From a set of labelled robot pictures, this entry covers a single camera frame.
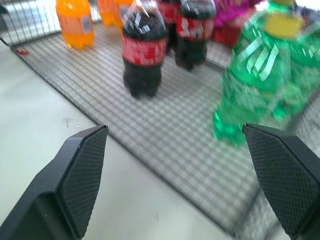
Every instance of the white table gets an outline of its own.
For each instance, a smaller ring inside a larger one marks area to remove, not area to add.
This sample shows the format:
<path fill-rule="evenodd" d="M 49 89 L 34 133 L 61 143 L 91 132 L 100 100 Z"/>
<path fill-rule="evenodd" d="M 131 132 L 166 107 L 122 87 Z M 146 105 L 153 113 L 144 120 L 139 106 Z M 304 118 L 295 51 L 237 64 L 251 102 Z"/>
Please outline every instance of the white table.
<path fill-rule="evenodd" d="M 0 43 L 0 224 L 65 139 L 94 125 Z M 108 137 L 84 240 L 107 239 L 229 237 Z"/>

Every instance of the wire rack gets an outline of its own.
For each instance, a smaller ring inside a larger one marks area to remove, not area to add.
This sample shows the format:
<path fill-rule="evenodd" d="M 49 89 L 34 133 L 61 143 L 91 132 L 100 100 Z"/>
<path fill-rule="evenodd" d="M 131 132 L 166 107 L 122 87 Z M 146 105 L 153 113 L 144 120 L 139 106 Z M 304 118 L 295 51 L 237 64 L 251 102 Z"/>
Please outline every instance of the wire rack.
<path fill-rule="evenodd" d="M 213 138 L 212 115 L 231 49 L 210 42 L 210 64 L 192 73 L 167 56 L 158 95 L 136 100 L 122 83 L 121 34 L 100 23 L 94 2 L 95 47 L 83 51 L 65 47 L 55 0 L 0 3 L 9 11 L 2 16 L 0 38 L 89 118 L 108 124 L 112 137 L 227 234 L 260 240 L 278 223 L 248 148 Z"/>

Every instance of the cola bottle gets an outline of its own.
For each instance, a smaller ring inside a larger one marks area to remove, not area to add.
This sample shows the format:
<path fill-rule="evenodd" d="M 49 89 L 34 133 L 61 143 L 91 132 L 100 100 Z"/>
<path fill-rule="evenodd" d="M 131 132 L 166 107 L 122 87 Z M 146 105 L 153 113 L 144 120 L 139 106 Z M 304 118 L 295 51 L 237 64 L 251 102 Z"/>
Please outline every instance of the cola bottle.
<path fill-rule="evenodd" d="M 176 23 L 178 45 L 175 63 L 178 66 L 190 71 L 194 65 L 205 61 L 215 14 L 213 0 L 186 0 L 181 3 Z"/>
<path fill-rule="evenodd" d="M 168 41 L 157 2 L 135 0 L 122 28 L 123 82 L 133 97 L 154 96 L 161 83 L 161 67 Z"/>
<path fill-rule="evenodd" d="M 165 21 L 166 30 L 168 32 L 168 43 L 166 45 L 167 53 L 170 52 L 170 49 L 173 49 L 174 51 L 177 49 L 178 36 L 176 26 L 180 4 L 180 0 L 158 1 L 158 8 Z"/>

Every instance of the orange soda bottle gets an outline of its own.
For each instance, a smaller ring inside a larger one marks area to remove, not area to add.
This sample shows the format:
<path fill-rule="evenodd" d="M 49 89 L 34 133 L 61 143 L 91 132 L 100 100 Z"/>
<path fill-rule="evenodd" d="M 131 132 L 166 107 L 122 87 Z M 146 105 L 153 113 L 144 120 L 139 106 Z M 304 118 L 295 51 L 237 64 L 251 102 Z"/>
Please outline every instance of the orange soda bottle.
<path fill-rule="evenodd" d="M 78 50 L 94 45 L 94 30 L 88 0 L 56 0 L 62 37 L 66 45 Z"/>
<path fill-rule="evenodd" d="M 133 0 L 114 0 L 114 15 L 115 15 L 115 25 L 122 33 L 122 18 L 127 13 L 129 7 L 131 6 Z"/>
<path fill-rule="evenodd" d="M 114 0 L 97 0 L 98 11 L 105 26 L 115 24 L 115 2 Z"/>

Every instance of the textured gripper pad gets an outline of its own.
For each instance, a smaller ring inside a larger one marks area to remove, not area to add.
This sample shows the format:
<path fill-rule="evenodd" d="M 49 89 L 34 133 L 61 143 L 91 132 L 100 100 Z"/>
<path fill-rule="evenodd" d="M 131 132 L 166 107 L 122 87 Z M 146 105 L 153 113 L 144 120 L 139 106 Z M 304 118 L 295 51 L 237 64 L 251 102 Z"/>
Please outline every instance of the textured gripper pad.
<path fill-rule="evenodd" d="M 107 128 L 84 141 L 59 190 L 69 220 L 83 238 L 98 195 Z"/>
<path fill-rule="evenodd" d="M 277 137 L 245 132 L 260 186 L 285 232 L 294 236 L 319 197 L 313 176 Z"/>

